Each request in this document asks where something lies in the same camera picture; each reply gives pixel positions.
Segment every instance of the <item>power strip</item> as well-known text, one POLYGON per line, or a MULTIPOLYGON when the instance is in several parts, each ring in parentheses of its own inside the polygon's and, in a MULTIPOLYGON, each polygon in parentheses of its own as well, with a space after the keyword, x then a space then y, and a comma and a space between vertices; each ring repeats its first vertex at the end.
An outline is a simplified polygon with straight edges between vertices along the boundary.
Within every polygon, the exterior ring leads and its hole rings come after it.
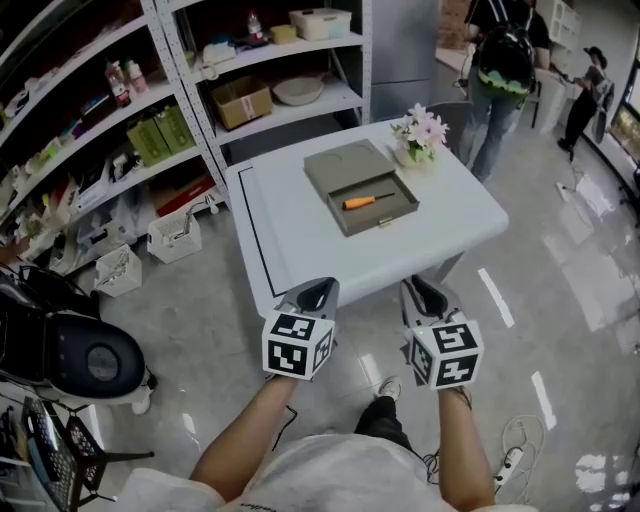
POLYGON ((519 448, 517 446, 511 448, 511 450, 507 452, 500 471, 498 471, 498 474, 493 477, 493 482, 496 485, 496 492, 498 489, 500 489, 500 487, 502 487, 509 481, 509 478, 511 478, 511 475, 513 475, 513 472, 519 464, 520 459, 522 459, 523 455, 524 452, 522 451, 522 448, 519 448))

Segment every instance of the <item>cable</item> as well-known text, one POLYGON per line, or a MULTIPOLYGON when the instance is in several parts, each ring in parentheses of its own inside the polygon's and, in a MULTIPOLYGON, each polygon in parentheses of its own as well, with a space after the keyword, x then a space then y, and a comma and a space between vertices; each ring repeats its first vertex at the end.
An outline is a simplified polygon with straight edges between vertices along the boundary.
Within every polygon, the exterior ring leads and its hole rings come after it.
POLYGON ((427 468, 427 482, 431 485, 438 485, 433 477, 440 471, 440 448, 434 454, 427 454, 422 458, 425 468, 427 468))
POLYGON ((529 482, 531 481, 531 475, 533 474, 536 465, 538 464, 538 459, 540 458, 540 454, 542 453, 542 450, 544 449, 544 443, 545 443, 545 437, 546 437, 546 429, 544 427, 544 423, 542 422, 542 420, 536 416, 535 414, 520 414, 518 416, 514 416, 513 418, 511 418, 506 425, 503 427, 502 429, 502 452, 504 454, 504 457, 507 456, 507 454, 509 453, 509 450, 507 449, 507 443, 506 443, 506 436, 507 433, 509 431, 513 431, 513 430, 521 430, 523 435, 524 435, 524 442, 521 445, 517 445, 517 446, 511 446, 511 448, 520 448, 523 452, 525 450, 525 448, 530 445, 533 448, 533 462, 531 463, 531 467, 527 470, 518 470, 518 474, 516 475, 516 472, 514 471, 513 475, 509 480, 507 480, 502 486, 500 486, 497 490, 496 490, 496 496, 498 495, 498 492, 500 490, 502 490, 504 487, 506 487, 507 485, 509 485, 511 482, 513 482, 516 478, 524 475, 525 476, 525 485, 522 489, 522 491, 520 492, 520 494, 518 495, 517 498, 515 498, 514 500, 512 500, 511 503, 517 503, 520 500, 524 500, 523 503, 525 505, 527 505, 529 503, 529 482), (540 441, 540 447, 537 447, 535 445, 535 443, 533 443, 530 440, 529 437, 529 433, 527 432, 527 428, 524 424, 524 422, 522 421, 525 418, 531 418, 531 419, 535 419, 539 425, 540 425, 540 431, 542 432, 542 439, 540 441))
POLYGON ((296 411, 294 408, 289 407, 288 405, 285 406, 287 409, 289 409, 289 411, 291 411, 291 413, 293 414, 293 418, 291 418, 289 421, 287 421, 284 424, 284 427, 282 427, 280 429, 280 432, 278 433, 278 437, 276 437, 276 442, 273 443, 273 448, 271 448, 271 451, 275 451, 276 446, 278 446, 278 443, 280 442, 280 438, 282 437, 282 434, 284 434, 285 429, 291 425, 293 423, 293 421, 298 417, 298 411, 296 411))

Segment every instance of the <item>window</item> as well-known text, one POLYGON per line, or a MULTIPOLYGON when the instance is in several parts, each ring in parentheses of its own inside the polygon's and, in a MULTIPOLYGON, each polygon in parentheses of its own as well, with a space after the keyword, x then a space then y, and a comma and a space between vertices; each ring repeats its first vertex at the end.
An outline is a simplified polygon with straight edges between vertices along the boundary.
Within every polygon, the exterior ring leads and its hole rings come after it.
POLYGON ((613 135, 636 161, 640 161, 640 120, 630 110, 620 107, 611 125, 613 135))
POLYGON ((611 124, 611 135, 640 163, 640 37, 629 82, 611 124))

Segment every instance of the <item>white basket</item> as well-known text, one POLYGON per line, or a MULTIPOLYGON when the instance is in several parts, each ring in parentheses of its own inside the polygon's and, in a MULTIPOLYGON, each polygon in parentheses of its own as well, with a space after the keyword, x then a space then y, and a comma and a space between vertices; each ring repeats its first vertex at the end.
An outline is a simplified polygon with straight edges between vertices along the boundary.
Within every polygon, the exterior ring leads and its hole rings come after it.
POLYGON ((200 225, 195 218, 191 219, 188 235, 169 242, 172 235, 182 231, 186 218, 186 212, 178 210, 149 224, 147 250, 163 263, 172 263, 202 249, 200 225))
POLYGON ((289 19, 307 41, 347 37, 351 27, 351 13, 338 9, 291 11, 289 19))
POLYGON ((130 292, 142 285, 142 263, 128 245, 123 245, 98 259, 96 261, 96 269, 98 270, 98 279, 94 282, 95 289, 111 297, 130 292), (113 273, 118 263, 126 261, 127 258, 124 274, 113 280, 103 282, 113 273))

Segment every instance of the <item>refrigerator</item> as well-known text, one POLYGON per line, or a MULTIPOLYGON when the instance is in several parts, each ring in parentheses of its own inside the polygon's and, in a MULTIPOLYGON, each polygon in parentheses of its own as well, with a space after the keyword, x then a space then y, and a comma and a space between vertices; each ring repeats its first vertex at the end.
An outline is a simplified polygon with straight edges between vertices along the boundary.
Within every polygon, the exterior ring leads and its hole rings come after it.
POLYGON ((439 0, 371 0, 371 120, 429 105, 436 81, 439 0))

